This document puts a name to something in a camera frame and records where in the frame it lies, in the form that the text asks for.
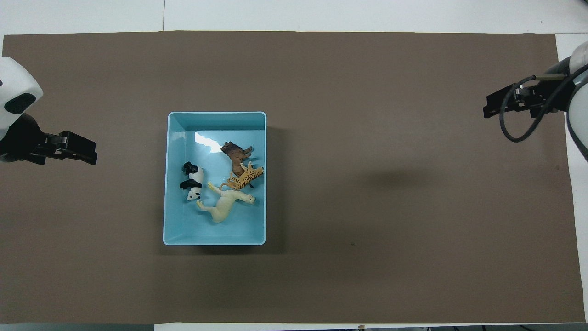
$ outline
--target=toy animal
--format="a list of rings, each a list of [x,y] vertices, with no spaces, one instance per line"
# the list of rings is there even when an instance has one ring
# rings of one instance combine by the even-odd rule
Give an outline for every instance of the toy animal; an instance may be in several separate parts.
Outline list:
[[[253,147],[249,146],[249,148],[244,150],[229,141],[228,143],[225,143],[225,145],[221,147],[220,150],[225,153],[233,163],[233,173],[237,176],[241,176],[243,174],[243,169],[239,165],[243,162],[244,159],[251,156]]]
[[[247,164],[247,167],[245,167],[242,163],[240,166],[243,169],[243,174],[239,177],[235,177],[233,176],[233,173],[230,173],[226,183],[222,183],[219,188],[228,186],[233,190],[240,190],[247,186],[247,184],[253,187],[253,185],[251,185],[251,181],[263,174],[263,167],[253,169],[251,166],[251,161]]]
[[[255,202],[255,197],[250,194],[245,194],[241,191],[234,190],[221,191],[218,187],[212,185],[211,182],[208,182],[208,188],[220,194],[220,198],[216,202],[216,207],[204,206],[200,200],[196,201],[196,204],[201,210],[208,211],[215,223],[220,223],[227,218],[231,208],[233,207],[233,204],[235,203],[235,200],[239,199],[248,204],[253,204]]]
[[[180,183],[181,189],[190,190],[190,192],[188,192],[188,201],[200,199],[204,170],[190,162],[186,162],[182,166],[182,171],[188,175],[188,178],[190,178]]]

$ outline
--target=black and white panda toy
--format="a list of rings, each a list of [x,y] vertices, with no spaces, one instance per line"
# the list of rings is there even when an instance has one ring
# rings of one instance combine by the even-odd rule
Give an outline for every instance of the black and white panda toy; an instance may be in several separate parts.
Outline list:
[[[197,165],[190,162],[184,163],[182,171],[188,175],[188,180],[180,183],[180,188],[183,190],[190,190],[188,192],[188,201],[200,199],[200,192],[202,189],[202,181],[204,179],[204,171]]]

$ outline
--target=light blue plastic bin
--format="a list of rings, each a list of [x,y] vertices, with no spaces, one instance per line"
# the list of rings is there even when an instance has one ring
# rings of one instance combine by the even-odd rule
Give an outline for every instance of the light blue plastic bin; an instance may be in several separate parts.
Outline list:
[[[168,146],[165,162],[165,201],[163,242],[179,245],[261,245],[265,242],[266,217],[266,142],[267,119],[264,112],[172,112],[168,116]],[[206,183],[219,186],[232,171],[229,157],[221,152],[225,141],[243,149],[253,146],[253,166],[264,174],[242,189],[255,197],[253,205],[235,202],[229,217],[214,223],[201,211],[197,200],[187,201],[188,191],[179,188],[188,176],[182,171],[187,161],[204,169],[201,200],[214,206],[219,195]]]

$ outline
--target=orange striped tiger toy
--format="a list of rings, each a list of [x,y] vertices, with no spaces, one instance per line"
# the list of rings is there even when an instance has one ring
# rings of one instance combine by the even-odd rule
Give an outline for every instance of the orange striped tiger toy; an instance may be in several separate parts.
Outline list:
[[[247,184],[253,187],[253,185],[250,184],[251,181],[263,174],[263,167],[253,169],[251,161],[247,164],[247,167],[241,163],[241,168],[245,171],[241,176],[237,177],[233,175],[233,173],[230,173],[229,179],[226,180],[226,183],[222,183],[219,188],[222,189],[222,187],[226,185],[233,190],[240,190],[247,186]]]

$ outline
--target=brown table surface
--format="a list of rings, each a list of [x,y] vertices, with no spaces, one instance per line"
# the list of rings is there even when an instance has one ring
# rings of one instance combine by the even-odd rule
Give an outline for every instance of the brown table surface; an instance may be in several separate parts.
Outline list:
[[[4,38],[28,112],[98,164],[2,164],[0,322],[583,322],[562,114],[485,97],[553,35],[147,32]],[[268,239],[162,243],[166,116],[268,115]],[[521,132],[528,114],[508,114]]]

